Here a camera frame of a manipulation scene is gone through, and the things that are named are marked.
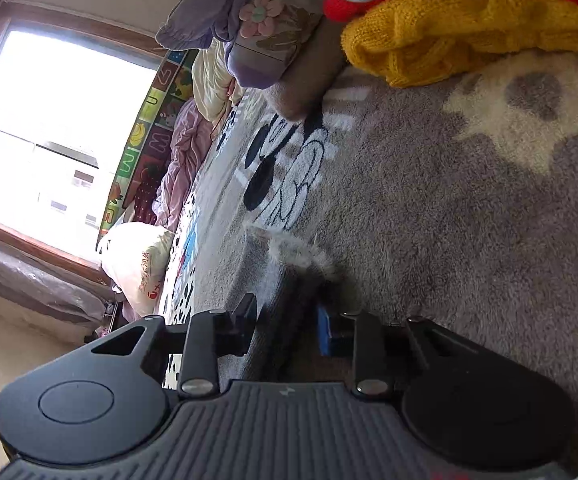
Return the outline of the grey fleece garment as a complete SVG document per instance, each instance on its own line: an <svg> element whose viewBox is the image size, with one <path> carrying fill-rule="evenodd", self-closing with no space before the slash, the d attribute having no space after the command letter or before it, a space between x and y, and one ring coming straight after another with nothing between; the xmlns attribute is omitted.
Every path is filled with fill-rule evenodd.
<svg viewBox="0 0 578 480"><path fill-rule="evenodd" d="M221 388L232 380L289 379L301 348L313 342L316 306L339 299L341 278L325 248L248 223L226 307L233 309L249 292L257 300L257 324L244 356L219 358Z"/></svg>

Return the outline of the white plastic bag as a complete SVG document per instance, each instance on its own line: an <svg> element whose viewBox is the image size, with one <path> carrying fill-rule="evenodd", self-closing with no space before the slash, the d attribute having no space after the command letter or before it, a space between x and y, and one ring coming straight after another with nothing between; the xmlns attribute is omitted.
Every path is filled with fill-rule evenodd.
<svg viewBox="0 0 578 480"><path fill-rule="evenodd" d="M114 226L98 244L100 264L141 318L157 307L174 233L142 222Z"/></svg>

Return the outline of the translucent grey curtain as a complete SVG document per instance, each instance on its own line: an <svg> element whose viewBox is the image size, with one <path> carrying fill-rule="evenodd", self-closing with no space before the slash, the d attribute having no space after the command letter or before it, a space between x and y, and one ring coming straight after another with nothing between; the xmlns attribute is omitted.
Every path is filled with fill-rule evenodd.
<svg viewBox="0 0 578 480"><path fill-rule="evenodd" d="M54 266L0 240L0 297L92 330L117 302L107 285Z"/></svg>

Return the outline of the Mickey Mouse plush blanket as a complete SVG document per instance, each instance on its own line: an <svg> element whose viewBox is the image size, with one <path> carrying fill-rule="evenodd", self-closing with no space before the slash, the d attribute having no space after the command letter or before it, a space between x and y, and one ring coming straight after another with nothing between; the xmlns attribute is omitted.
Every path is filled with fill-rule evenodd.
<svg viewBox="0 0 578 480"><path fill-rule="evenodd" d="M431 318L573 400L578 474L578 55L525 51L431 86L342 70L303 122L249 91L197 174L158 311L226 307L245 226L332 255L339 299ZM349 376L303 346L287 380Z"/></svg>

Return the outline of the pink crumpled bedsheet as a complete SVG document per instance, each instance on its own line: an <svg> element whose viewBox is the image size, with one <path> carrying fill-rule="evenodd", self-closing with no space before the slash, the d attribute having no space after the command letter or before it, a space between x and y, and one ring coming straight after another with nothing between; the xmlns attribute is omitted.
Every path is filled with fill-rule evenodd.
<svg viewBox="0 0 578 480"><path fill-rule="evenodd" d="M199 112L194 99L179 111L171 139L171 156L151 210L155 225L174 232L196 174L207 156L212 124Z"/></svg>

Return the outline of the colourful alphabet foam mat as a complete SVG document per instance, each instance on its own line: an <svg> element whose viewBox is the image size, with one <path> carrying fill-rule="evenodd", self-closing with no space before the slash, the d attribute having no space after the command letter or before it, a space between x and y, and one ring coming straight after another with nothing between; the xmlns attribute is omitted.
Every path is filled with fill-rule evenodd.
<svg viewBox="0 0 578 480"><path fill-rule="evenodd" d="M177 115L193 97L191 66L199 51L167 51L132 125L109 190L98 235L104 236L133 203L144 182L162 178Z"/></svg>

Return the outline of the cream satin quilt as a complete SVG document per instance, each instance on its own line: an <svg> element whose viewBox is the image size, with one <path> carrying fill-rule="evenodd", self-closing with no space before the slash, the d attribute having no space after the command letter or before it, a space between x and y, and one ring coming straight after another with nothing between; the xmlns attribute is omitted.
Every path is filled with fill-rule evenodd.
<svg viewBox="0 0 578 480"><path fill-rule="evenodd" d="M213 129L238 106L243 90L227 68L225 44L215 39L207 49L201 49L193 66L193 99L200 115Z"/></svg>

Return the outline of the taupe folded garment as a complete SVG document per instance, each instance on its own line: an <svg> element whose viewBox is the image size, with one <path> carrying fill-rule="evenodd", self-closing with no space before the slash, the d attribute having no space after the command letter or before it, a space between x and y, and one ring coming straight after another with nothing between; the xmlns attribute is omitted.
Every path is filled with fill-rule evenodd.
<svg viewBox="0 0 578 480"><path fill-rule="evenodd" d="M323 18L280 80L263 91L278 116L302 122L347 66L341 47L343 29L344 24Z"/></svg>

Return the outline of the yellow knitted sweater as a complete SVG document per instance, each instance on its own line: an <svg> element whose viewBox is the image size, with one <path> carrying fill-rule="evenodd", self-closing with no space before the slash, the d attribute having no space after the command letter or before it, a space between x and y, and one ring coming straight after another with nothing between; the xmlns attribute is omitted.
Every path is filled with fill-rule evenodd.
<svg viewBox="0 0 578 480"><path fill-rule="evenodd" d="M394 88L434 84L505 54L578 53L578 6L563 0L388 0L347 24L354 67Z"/></svg>

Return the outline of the purple flower garment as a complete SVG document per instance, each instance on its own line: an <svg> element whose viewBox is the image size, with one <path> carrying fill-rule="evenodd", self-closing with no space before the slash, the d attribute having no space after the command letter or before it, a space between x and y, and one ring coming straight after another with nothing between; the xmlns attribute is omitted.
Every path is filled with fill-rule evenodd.
<svg viewBox="0 0 578 480"><path fill-rule="evenodd" d="M155 33L171 51L222 44L243 88L264 90L283 76L323 17L324 0L178 0Z"/></svg>

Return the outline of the wooden window frame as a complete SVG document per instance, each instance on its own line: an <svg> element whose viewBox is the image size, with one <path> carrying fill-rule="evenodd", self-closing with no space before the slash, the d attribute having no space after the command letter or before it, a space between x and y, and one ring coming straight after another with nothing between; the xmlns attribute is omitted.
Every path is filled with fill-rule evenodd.
<svg viewBox="0 0 578 480"><path fill-rule="evenodd" d="M163 55L152 36L56 0L0 0L0 242L107 283L99 226Z"/></svg>

